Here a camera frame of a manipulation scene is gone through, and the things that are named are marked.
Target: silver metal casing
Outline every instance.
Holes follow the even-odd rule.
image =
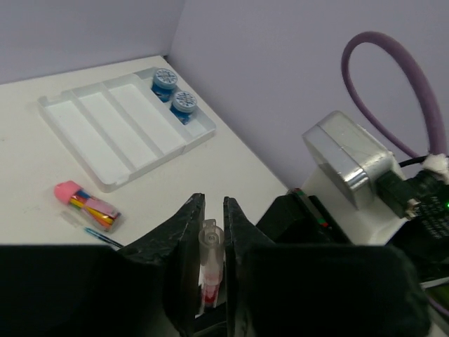
[[[345,114],[334,111],[302,135],[315,162],[358,209],[374,200],[374,182],[393,154]]]

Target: cable connector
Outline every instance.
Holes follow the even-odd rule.
[[[440,175],[444,183],[449,185],[449,158],[445,154],[429,154],[422,168]]]

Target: pen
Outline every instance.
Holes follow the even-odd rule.
[[[93,230],[91,228],[84,228],[84,231],[90,235],[92,235],[93,237],[96,237],[97,239],[99,239],[100,241],[106,242],[107,244],[111,244],[112,246],[115,246],[117,248],[123,248],[123,244],[120,244],[112,239],[110,239],[109,237],[104,236],[103,234],[100,234],[99,232],[97,232],[96,230]]]

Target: pink cap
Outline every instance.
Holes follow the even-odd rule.
[[[55,197],[63,202],[64,204],[68,204],[72,195],[77,193],[82,187],[75,183],[74,181],[66,181],[65,183],[60,183],[55,186],[53,192],[55,193]]]

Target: transparent tube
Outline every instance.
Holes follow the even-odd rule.
[[[217,305],[218,290],[223,278],[224,241],[225,233],[217,226],[215,220],[205,220],[199,233],[199,254],[203,274],[201,313]]]

